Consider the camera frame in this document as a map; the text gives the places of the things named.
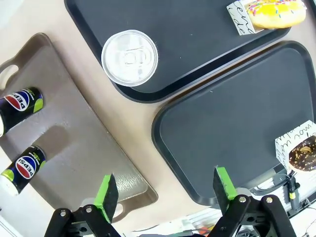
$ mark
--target metal bolt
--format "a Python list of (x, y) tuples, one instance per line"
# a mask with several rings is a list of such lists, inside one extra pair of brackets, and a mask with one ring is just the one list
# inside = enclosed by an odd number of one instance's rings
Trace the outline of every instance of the metal bolt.
[(240, 201), (240, 202), (245, 202), (245, 201), (247, 201), (247, 199), (246, 199), (245, 197), (240, 197), (240, 198), (239, 198), (239, 201)]
[(272, 200), (271, 197), (268, 197), (268, 198), (266, 199), (266, 201), (267, 201), (267, 203), (271, 203), (273, 200)]

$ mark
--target yellow frosted donut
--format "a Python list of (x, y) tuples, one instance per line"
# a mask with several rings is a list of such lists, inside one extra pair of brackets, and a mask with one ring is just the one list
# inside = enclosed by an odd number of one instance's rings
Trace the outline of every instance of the yellow frosted donut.
[(247, 6), (247, 13), (254, 26), (287, 28), (304, 21), (306, 7), (301, 0), (256, 0)]

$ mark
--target donut hole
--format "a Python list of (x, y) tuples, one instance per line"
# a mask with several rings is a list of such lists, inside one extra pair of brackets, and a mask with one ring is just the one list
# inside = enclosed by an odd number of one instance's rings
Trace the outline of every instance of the donut hole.
[(301, 152), (304, 153), (312, 153), (312, 149), (310, 147), (304, 146), (300, 149)]

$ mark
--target tray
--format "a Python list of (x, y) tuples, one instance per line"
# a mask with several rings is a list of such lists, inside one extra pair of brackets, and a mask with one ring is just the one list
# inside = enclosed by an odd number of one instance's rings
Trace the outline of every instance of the tray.
[(261, 47), (289, 29), (239, 36), (226, 9), (232, 0), (65, 0), (66, 8), (101, 63), (106, 40), (139, 30), (157, 45), (153, 77), (136, 87), (114, 83), (125, 97), (142, 103), (161, 101)]
[(36, 34), (12, 59), (0, 66), (17, 65), (1, 96), (28, 86), (40, 89), (44, 108), (0, 138), (11, 160), (35, 143), (48, 162), (31, 181), (54, 208), (77, 210), (86, 198), (96, 196), (105, 174), (113, 173), (123, 212), (147, 206), (158, 198), (108, 130), (89, 107), (51, 41)]
[(212, 169), (224, 166), (235, 187), (270, 178), (258, 179), (279, 165), (275, 139), (314, 121), (313, 101), (311, 58), (289, 41), (165, 106), (152, 139), (190, 197), (214, 205)]

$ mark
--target pepsi can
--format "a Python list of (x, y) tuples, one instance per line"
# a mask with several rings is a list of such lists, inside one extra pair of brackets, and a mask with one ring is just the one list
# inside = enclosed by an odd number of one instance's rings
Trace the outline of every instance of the pepsi can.
[(43, 108), (41, 92), (30, 87), (0, 99), (0, 136)]
[(37, 146), (30, 146), (1, 173), (0, 184), (8, 193), (16, 196), (45, 163), (44, 152)]

